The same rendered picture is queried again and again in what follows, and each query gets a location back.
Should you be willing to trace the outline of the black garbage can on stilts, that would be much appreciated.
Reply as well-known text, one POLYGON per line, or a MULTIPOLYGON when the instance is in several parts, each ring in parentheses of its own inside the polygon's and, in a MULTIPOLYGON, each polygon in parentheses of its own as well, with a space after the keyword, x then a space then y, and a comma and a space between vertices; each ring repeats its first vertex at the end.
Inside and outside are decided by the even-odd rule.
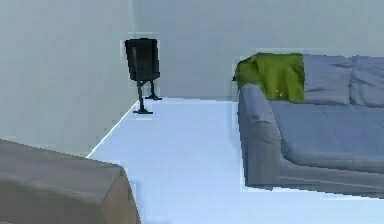
POLYGON ((154 101, 161 100, 155 93, 154 81, 160 77, 159 59, 158 59, 158 41, 150 38, 129 39, 124 41, 125 52, 127 56, 127 65, 130 79, 136 82, 139 109, 137 114, 149 114, 144 107, 142 87, 149 82, 151 85, 151 94, 148 99, 154 101))

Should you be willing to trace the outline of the green blanket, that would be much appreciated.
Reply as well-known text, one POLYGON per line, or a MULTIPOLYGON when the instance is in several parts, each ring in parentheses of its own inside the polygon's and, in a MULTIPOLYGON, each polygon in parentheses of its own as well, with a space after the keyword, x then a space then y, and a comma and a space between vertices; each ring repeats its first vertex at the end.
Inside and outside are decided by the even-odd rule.
POLYGON ((233 80, 238 87, 258 85, 269 100, 301 103, 305 82, 303 55, 259 52, 237 64, 233 80))

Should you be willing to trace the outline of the grey blue sofa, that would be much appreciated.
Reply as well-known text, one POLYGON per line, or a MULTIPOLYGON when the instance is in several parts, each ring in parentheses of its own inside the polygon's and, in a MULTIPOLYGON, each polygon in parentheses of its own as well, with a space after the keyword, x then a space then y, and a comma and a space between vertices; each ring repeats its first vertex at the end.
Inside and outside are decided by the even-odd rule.
POLYGON ((302 55, 303 102, 238 87, 246 186, 384 199, 384 57, 302 55))

